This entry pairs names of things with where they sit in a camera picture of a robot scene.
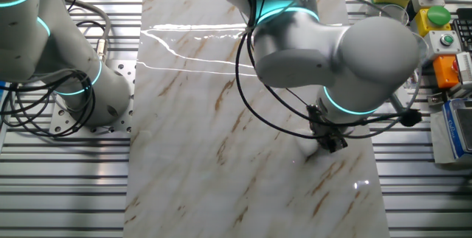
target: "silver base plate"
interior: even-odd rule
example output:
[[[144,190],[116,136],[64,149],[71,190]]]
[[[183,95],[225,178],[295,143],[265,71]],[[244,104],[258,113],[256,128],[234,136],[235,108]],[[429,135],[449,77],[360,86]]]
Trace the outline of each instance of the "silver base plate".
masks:
[[[131,90],[131,97],[134,97],[134,79],[136,77],[136,61],[135,60],[108,60],[107,66],[121,73],[128,81]],[[60,96],[56,96],[56,100],[64,105],[64,101]],[[117,140],[130,139],[131,137],[131,119],[133,117],[133,99],[130,99],[130,104],[126,112],[121,115],[118,120],[110,125],[103,127],[82,127],[76,133],[70,136],[60,138],[60,140]],[[60,133],[70,128],[75,123],[72,116],[60,108],[57,104],[54,105],[52,112],[50,133]]]

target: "marble surface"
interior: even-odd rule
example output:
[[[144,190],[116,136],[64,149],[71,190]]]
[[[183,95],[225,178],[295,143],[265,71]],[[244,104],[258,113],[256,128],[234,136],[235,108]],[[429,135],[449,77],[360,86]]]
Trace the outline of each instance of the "marble surface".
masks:
[[[347,23],[344,0],[320,0],[319,12]],[[294,137],[246,110],[234,75],[244,27],[224,0],[144,0],[124,237],[388,237],[370,139],[307,160]],[[241,62],[256,111],[308,127],[265,90],[245,52]],[[313,102],[317,88],[294,91]]]

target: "robotic arm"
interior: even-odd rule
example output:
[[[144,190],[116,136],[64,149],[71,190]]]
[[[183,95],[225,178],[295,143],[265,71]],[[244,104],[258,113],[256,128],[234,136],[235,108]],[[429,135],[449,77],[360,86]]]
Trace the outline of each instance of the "robotic arm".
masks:
[[[77,69],[88,75],[96,97],[87,125],[109,124],[126,110],[128,83],[100,61],[70,18],[64,0],[0,0],[0,35],[0,80],[22,83],[33,74]],[[43,81],[52,83],[68,73]],[[87,102],[78,79],[68,80],[56,92],[72,110],[84,108]]]
[[[227,1],[250,16],[248,0]],[[316,0],[257,0],[257,13],[261,13],[253,31],[257,76],[275,88],[323,85],[315,106],[326,122],[366,119],[420,62],[416,38],[391,18],[367,18],[351,27],[327,26],[319,22]],[[311,127],[317,135],[333,132],[313,123]]]

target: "red button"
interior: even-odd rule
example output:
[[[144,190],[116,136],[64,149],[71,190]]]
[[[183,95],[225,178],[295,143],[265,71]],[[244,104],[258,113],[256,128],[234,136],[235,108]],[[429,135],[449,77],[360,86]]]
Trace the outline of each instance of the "red button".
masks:
[[[457,60],[454,60],[454,62],[452,63],[452,70],[454,70],[455,72],[459,72],[459,67],[457,65]]]

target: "orange device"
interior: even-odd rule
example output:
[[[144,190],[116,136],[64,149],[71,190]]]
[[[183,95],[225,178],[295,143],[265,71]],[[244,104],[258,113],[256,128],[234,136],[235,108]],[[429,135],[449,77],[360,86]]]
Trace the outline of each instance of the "orange device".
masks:
[[[456,55],[441,55],[433,62],[437,85],[440,88],[451,88],[459,83],[459,75],[454,67]]]

